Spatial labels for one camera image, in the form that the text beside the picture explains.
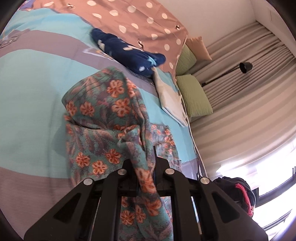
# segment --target folded floral clothing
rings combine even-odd
[[[153,182],[153,146],[170,167],[180,170],[180,161],[169,128],[149,122],[137,87],[121,71],[106,68],[74,85],[62,102],[73,185],[105,178],[130,158],[141,192],[122,198],[120,240],[173,240],[170,199],[161,198]]]
[[[144,51],[98,28],[92,29],[91,36],[104,53],[136,74],[150,77],[154,73],[151,68],[165,62],[163,54]]]

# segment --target floral fabric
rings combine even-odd
[[[180,161],[169,128],[149,122],[137,87],[107,68],[74,85],[62,102],[73,185],[105,178],[130,158],[141,194],[122,198],[119,240],[173,240],[170,198],[159,197],[153,183],[153,146],[172,168],[180,170]]]

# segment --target curtain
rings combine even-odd
[[[201,83],[243,61],[254,67],[204,86],[214,112],[191,121],[194,140],[209,177],[235,169],[256,188],[257,165],[296,137],[296,59],[257,22],[208,50],[213,61],[190,70]]]

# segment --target silver screw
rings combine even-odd
[[[125,175],[126,173],[127,173],[127,170],[125,170],[125,169],[119,169],[118,171],[117,171],[117,173],[119,174],[119,175]]]
[[[171,169],[171,168],[168,168],[168,169],[165,170],[165,173],[168,174],[168,175],[173,175],[175,173],[175,170]]]
[[[210,180],[209,180],[207,177],[202,177],[202,178],[200,179],[200,182],[201,182],[202,184],[207,185],[207,184],[210,183]]]
[[[92,180],[92,179],[90,179],[90,178],[87,178],[87,179],[84,179],[84,181],[83,181],[83,184],[84,184],[84,185],[87,185],[87,186],[89,186],[89,185],[91,185],[91,184],[92,184],[92,182],[93,182],[93,180]]]

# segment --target white wall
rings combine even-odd
[[[255,21],[250,0],[158,0],[206,46]]]
[[[266,0],[251,0],[256,20],[277,36],[296,57],[296,41],[277,11]]]

